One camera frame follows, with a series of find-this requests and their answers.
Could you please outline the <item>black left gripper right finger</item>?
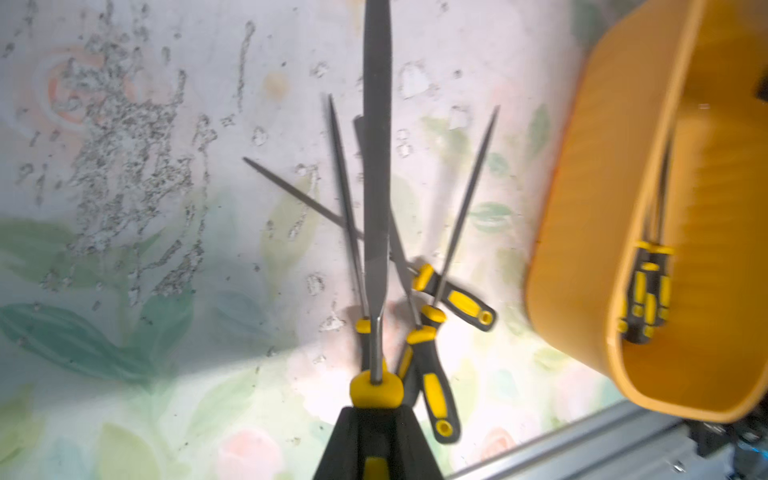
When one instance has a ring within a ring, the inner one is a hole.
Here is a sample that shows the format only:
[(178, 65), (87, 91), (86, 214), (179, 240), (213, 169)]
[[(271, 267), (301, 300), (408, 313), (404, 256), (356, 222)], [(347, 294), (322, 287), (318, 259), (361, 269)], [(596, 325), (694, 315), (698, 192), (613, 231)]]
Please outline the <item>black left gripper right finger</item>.
[(413, 410), (400, 406), (394, 413), (392, 478), (442, 480), (443, 475)]

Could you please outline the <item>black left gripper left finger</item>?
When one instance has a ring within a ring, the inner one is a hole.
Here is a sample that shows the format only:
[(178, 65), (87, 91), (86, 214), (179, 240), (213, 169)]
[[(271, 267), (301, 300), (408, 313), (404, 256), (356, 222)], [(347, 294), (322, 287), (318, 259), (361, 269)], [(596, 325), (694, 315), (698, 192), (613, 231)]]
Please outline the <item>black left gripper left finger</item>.
[(314, 480), (357, 480), (359, 470), (359, 410), (345, 407), (317, 466)]

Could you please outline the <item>file tool yellow black handle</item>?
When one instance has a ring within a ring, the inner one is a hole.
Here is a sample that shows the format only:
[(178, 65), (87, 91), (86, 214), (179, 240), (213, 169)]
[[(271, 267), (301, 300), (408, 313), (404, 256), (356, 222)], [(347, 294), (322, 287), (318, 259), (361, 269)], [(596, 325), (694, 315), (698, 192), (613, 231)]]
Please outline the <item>file tool yellow black handle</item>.
[(649, 343), (655, 331), (655, 326), (653, 325), (655, 299), (653, 295), (649, 294), (649, 286), (653, 282), (653, 276), (658, 270), (658, 267), (650, 259), (651, 242), (655, 235), (652, 217), (655, 210), (657, 190), (655, 199), (646, 210), (641, 238), (635, 244), (635, 258), (628, 280), (627, 293), (623, 301), (621, 321), (619, 323), (622, 338), (637, 345)]

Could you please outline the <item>round file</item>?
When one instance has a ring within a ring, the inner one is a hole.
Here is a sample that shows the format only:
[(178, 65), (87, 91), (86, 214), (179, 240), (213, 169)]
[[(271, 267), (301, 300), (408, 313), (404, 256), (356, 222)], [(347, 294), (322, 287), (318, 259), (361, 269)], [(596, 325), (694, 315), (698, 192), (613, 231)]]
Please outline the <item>round file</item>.
[(443, 444), (455, 443), (461, 435), (461, 423), (436, 347), (438, 329), (446, 316), (441, 309), (431, 305), (416, 309), (411, 296), (411, 271), (389, 206), (390, 161), (369, 158), (363, 117), (355, 119), (355, 129), (363, 155), (365, 227), (372, 231), (364, 235), (368, 305), (373, 310), (374, 322), (380, 324), (387, 294), (388, 263), (393, 260), (414, 322), (393, 373), (403, 387), (402, 404), (412, 407), (418, 397), (423, 396), (435, 439)]

